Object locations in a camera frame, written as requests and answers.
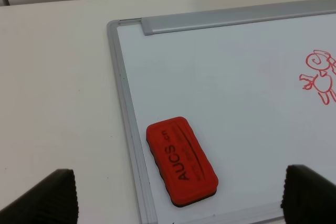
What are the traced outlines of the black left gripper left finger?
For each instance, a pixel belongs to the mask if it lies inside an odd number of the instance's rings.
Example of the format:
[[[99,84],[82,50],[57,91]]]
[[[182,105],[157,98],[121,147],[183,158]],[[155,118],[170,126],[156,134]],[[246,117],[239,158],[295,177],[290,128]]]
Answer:
[[[74,171],[57,169],[1,209],[1,223],[77,223]]]

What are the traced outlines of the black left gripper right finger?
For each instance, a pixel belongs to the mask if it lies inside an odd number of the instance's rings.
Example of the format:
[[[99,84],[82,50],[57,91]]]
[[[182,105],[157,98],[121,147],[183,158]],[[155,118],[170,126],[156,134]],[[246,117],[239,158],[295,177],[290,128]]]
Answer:
[[[307,166],[289,165],[280,207],[285,223],[335,223],[335,184]]]

